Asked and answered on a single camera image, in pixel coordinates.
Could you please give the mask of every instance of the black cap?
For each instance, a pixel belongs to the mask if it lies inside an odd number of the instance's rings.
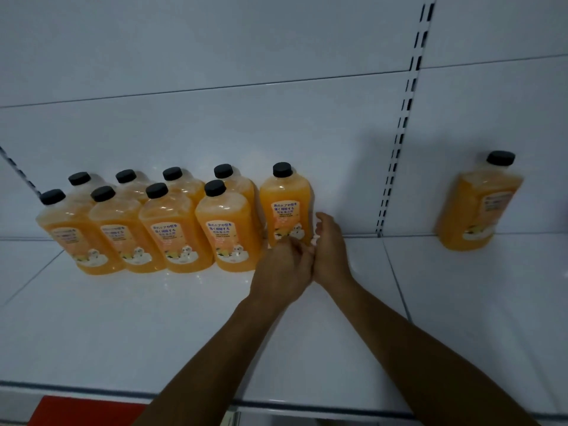
[[[292,176],[292,166],[290,163],[276,163],[272,166],[272,174],[277,178],[287,178]]]
[[[132,169],[120,171],[116,176],[119,184],[126,184],[136,179],[136,173]]]
[[[164,197],[167,192],[167,185],[163,182],[156,182],[146,188],[146,196],[148,196],[149,199],[159,199],[160,197]]]
[[[217,197],[227,190],[225,183],[220,179],[210,180],[205,184],[205,194],[208,197]]]
[[[183,175],[183,172],[181,171],[181,169],[179,167],[170,167],[169,169],[166,169],[165,171],[162,172],[162,175],[164,175],[164,179],[165,180],[176,180],[176,179],[180,179],[181,175]]]
[[[91,180],[91,175],[89,175],[87,172],[77,172],[72,174],[67,179],[69,179],[71,185],[76,187],[77,185],[83,185],[89,182]]]
[[[110,185],[104,185],[103,187],[98,187],[91,193],[91,197],[94,201],[106,201],[112,199],[116,192]]]
[[[56,204],[61,200],[65,199],[65,193],[59,188],[56,190],[49,190],[39,196],[39,200],[44,205]]]
[[[216,178],[225,179],[233,174],[233,166],[230,164],[219,164],[213,169],[213,172]]]
[[[487,156],[487,162],[495,166],[510,166],[515,161],[515,155],[509,151],[492,151]]]

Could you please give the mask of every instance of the person's right arm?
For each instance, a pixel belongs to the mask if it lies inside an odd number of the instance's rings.
[[[317,213],[314,279],[330,294],[425,426],[537,425],[483,372],[361,287],[341,229]]]

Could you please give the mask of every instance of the bottle label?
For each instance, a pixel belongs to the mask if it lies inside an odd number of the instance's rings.
[[[274,238],[282,239],[284,236],[292,236],[302,239],[305,235],[300,223],[300,202],[296,200],[275,201],[272,204],[274,218]]]
[[[97,267],[109,261],[107,256],[89,244],[79,229],[58,227],[51,230],[51,236],[81,266]]]
[[[188,244],[180,224],[158,222],[151,225],[152,233],[166,258],[175,264],[193,263],[199,258],[197,251]]]
[[[110,240],[118,255],[128,264],[146,264],[152,261],[152,256],[144,251],[132,236],[127,226],[122,224],[107,224],[101,226],[104,235]]]
[[[477,216],[465,230],[466,241],[478,241],[495,233],[495,226],[513,197],[513,191],[500,191],[481,198]]]
[[[206,222],[205,225],[215,245],[217,258],[227,263],[240,263],[248,259],[248,252],[238,241],[234,222],[214,220]]]

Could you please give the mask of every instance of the transparent bottle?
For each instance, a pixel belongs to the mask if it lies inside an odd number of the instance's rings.
[[[253,182],[249,178],[235,174],[233,171],[233,166],[231,166],[230,164],[218,165],[217,167],[215,167],[214,173],[217,179],[221,179],[225,183],[228,191],[234,191],[245,196],[245,199],[248,200],[249,204],[251,205],[252,220],[254,222],[254,226],[257,228],[260,236],[262,237],[263,230],[259,219],[259,213],[256,209]]]
[[[138,200],[141,204],[148,201],[146,188],[152,185],[152,182],[141,180],[132,169],[126,169],[116,174],[118,186],[116,191],[119,196]]]
[[[164,175],[168,190],[173,193],[185,194],[193,201],[195,206],[205,197],[205,191],[203,191],[205,183],[183,173],[179,167],[170,167],[163,171],[162,175]]]
[[[207,237],[195,217],[195,206],[182,193],[168,192],[159,182],[146,188],[148,200],[138,218],[152,235],[172,272],[197,272],[213,264]]]
[[[514,161],[512,152],[493,151],[479,168],[459,175],[436,227],[446,248],[472,250],[491,240],[499,218],[522,184],[522,176],[507,170]]]
[[[67,199],[88,201],[93,206],[95,204],[91,199],[91,193],[98,187],[102,187],[103,185],[110,185],[100,178],[91,178],[91,175],[89,175],[87,172],[74,173],[67,179],[73,186],[73,189],[67,194]]]
[[[215,251],[217,264],[229,272],[253,270],[260,258],[262,238],[248,200],[228,191],[220,179],[205,184],[205,194],[195,214]]]
[[[268,242],[274,246],[284,236],[293,236],[309,245],[312,238],[309,182],[294,173],[288,163],[276,163],[272,169],[274,176],[266,179],[259,191]]]
[[[37,216],[37,223],[75,260],[79,269],[89,275],[124,269],[124,262],[109,241],[89,220],[94,201],[71,200],[61,190],[49,190],[40,200],[46,207]]]
[[[166,268],[162,253],[138,220],[142,207],[138,200],[117,196],[108,185],[97,188],[91,197],[96,205],[89,219],[110,241],[126,269],[143,274]]]

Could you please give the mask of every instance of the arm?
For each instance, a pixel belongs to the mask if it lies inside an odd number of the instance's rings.
[[[311,281],[313,250],[280,241],[259,261],[251,292],[133,426],[219,426],[266,333]]]
[[[537,425],[483,372],[361,287],[341,229],[318,213],[314,279],[330,294],[424,425]]]

